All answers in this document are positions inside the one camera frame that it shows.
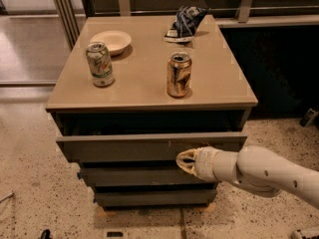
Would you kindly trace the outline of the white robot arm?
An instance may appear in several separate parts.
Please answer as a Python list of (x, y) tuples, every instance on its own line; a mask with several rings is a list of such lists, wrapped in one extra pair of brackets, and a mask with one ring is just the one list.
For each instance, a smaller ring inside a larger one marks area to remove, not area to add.
[(319, 172), (261, 146), (249, 145), (239, 152), (193, 148), (181, 152), (176, 164), (204, 181), (227, 182), (262, 197), (274, 197), (284, 190), (319, 207)]

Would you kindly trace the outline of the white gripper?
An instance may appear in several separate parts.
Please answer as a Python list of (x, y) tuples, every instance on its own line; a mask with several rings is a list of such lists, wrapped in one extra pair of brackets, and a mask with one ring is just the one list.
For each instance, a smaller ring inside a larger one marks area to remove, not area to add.
[(216, 181), (217, 178), (213, 173), (213, 160), (218, 153), (219, 149), (211, 146), (192, 148), (179, 153), (175, 162), (188, 174), (195, 175), (204, 181)]

